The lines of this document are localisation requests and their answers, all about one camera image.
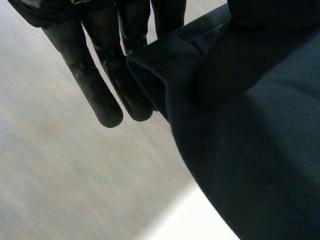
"floor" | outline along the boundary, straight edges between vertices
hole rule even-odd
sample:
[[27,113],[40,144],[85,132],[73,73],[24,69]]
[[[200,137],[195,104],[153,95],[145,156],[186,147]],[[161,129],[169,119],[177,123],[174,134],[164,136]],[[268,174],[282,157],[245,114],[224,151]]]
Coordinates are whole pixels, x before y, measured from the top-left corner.
[[[223,3],[188,0],[186,22]],[[235,239],[160,114],[144,123],[125,114],[119,127],[104,128],[60,54],[6,0],[0,36],[0,240],[176,240],[179,233],[166,230],[183,229],[177,219],[208,233],[203,240]],[[155,40],[153,17],[148,39]],[[194,213],[211,224],[197,227]]]

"dark sleeve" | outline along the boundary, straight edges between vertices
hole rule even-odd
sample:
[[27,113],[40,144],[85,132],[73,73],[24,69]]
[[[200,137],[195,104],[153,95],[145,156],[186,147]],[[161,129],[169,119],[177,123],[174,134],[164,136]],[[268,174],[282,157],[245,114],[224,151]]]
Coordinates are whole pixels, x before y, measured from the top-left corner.
[[[215,82],[224,73],[221,79],[246,82],[252,70],[242,64],[246,56],[259,57],[255,66],[262,65],[258,70],[263,71],[257,71],[254,84],[241,94],[203,109],[195,104],[194,86],[229,18],[227,5],[206,14],[129,57],[130,69],[166,116],[194,179],[240,239],[318,240],[320,29],[283,39],[280,48],[273,47],[279,38],[272,37],[269,44],[256,41],[251,31],[239,36],[239,29],[229,29],[227,44],[218,47],[224,50],[207,69],[216,72],[208,74],[207,81]],[[256,50],[270,56],[281,53],[282,58],[266,69]],[[244,54],[235,62],[237,52]],[[221,60],[233,65],[215,69]],[[154,94],[159,83],[162,98]]]

